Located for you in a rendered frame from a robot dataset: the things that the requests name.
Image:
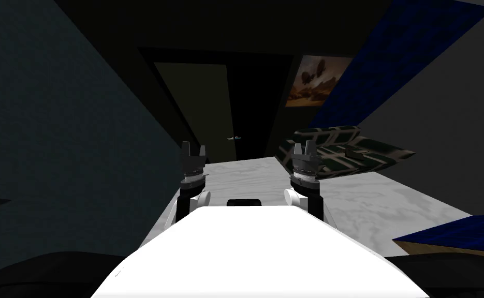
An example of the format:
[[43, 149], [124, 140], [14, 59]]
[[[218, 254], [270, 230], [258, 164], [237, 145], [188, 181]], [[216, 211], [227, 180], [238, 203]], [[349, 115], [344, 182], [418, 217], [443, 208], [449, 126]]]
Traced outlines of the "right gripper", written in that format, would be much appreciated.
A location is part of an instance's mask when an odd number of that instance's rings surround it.
[[291, 160], [294, 173], [315, 176], [319, 172], [319, 165], [321, 164], [321, 156], [317, 155], [316, 141], [306, 141], [305, 155], [302, 154], [302, 145], [296, 143]]

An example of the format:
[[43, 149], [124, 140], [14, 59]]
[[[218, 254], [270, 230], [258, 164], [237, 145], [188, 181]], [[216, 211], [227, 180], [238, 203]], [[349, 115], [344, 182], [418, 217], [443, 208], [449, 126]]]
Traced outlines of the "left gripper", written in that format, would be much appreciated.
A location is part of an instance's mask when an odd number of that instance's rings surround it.
[[206, 146], [201, 145], [198, 156], [190, 155], [190, 143], [183, 141], [181, 145], [180, 161], [184, 176], [196, 176], [203, 173], [206, 165]]

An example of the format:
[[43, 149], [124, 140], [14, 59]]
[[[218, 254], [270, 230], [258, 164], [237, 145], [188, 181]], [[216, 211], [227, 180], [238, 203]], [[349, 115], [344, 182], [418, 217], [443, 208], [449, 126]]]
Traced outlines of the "dark olive door leaf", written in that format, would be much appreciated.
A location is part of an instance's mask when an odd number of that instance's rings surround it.
[[156, 62], [155, 67], [209, 161], [235, 161], [226, 65]]

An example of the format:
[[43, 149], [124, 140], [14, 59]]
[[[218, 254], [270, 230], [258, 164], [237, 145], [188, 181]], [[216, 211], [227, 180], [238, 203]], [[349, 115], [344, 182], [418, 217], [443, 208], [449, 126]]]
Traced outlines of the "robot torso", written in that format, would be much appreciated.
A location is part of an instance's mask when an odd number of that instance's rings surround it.
[[203, 206], [92, 298], [427, 298], [386, 258], [295, 206]]

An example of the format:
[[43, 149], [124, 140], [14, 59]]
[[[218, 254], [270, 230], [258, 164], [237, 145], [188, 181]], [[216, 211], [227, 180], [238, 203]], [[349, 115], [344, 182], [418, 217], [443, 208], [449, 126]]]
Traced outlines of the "orange brown wall picture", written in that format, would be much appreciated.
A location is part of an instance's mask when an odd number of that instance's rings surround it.
[[295, 75], [286, 107], [322, 106], [352, 60], [352, 57], [305, 55]]

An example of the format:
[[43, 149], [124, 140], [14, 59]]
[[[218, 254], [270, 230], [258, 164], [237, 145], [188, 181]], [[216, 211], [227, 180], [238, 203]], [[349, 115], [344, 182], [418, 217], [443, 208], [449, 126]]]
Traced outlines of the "blue bed with wooden frame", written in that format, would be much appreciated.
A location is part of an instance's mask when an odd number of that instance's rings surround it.
[[465, 217], [392, 241], [409, 255], [461, 253], [484, 256], [484, 215]]

